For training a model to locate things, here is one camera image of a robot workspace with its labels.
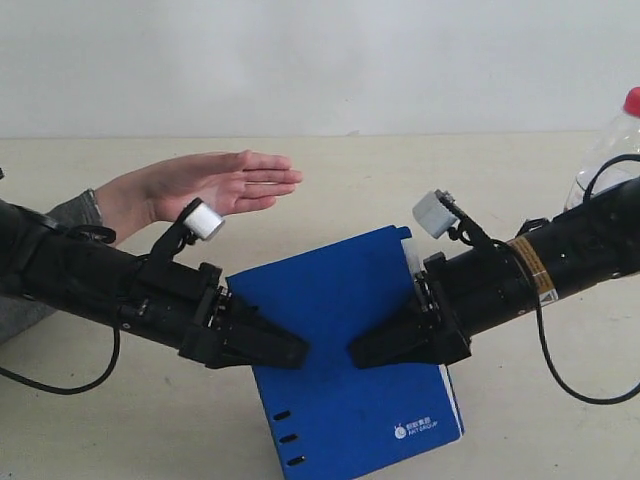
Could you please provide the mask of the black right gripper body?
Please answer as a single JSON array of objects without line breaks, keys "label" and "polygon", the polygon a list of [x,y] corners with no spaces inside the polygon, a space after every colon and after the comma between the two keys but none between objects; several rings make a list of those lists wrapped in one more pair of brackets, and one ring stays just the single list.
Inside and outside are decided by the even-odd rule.
[{"label": "black right gripper body", "polygon": [[471,338],[465,332],[444,291],[447,259],[436,253],[423,261],[414,275],[420,309],[417,361],[450,366],[471,356]]}]

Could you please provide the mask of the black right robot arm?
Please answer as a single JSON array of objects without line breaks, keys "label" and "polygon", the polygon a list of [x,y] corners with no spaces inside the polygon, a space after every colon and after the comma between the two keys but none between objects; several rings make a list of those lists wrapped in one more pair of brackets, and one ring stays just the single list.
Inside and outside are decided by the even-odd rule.
[{"label": "black right robot arm", "polygon": [[470,356],[473,336],[639,270],[638,179],[551,220],[529,220],[507,242],[490,238],[446,191],[427,193],[413,213],[432,236],[448,234],[470,248],[424,260],[414,295],[349,344],[360,369],[457,363]]}]

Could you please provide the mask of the person's open hand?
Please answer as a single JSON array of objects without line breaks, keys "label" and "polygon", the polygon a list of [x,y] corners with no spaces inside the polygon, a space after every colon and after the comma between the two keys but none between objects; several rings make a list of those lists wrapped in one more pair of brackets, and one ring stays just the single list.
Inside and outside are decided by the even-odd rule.
[{"label": "person's open hand", "polygon": [[221,216],[268,209],[302,182],[290,158],[259,153],[207,152],[156,162],[95,190],[104,226],[123,242],[156,222],[173,222],[200,198]]}]

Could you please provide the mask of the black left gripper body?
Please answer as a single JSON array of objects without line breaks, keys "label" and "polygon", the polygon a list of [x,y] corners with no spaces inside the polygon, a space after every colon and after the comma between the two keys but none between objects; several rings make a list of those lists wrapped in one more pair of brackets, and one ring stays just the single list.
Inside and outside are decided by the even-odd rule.
[{"label": "black left gripper body", "polygon": [[209,369],[233,366],[226,341],[230,332],[227,318],[231,294],[220,284],[222,270],[201,263],[198,270],[199,293],[193,315],[187,323],[178,355]]}]

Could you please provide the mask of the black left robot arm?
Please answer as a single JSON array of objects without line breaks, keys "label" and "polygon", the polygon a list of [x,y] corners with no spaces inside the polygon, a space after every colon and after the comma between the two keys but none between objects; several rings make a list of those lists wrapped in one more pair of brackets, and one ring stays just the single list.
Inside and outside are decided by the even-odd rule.
[{"label": "black left robot arm", "polygon": [[299,369],[299,336],[262,317],[220,283],[220,268],[175,262],[185,246],[210,240],[223,218],[192,200],[145,255],[111,247],[106,227],[65,227],[33,210],[1,205],[1,292],[113,326],[219,369]]}]

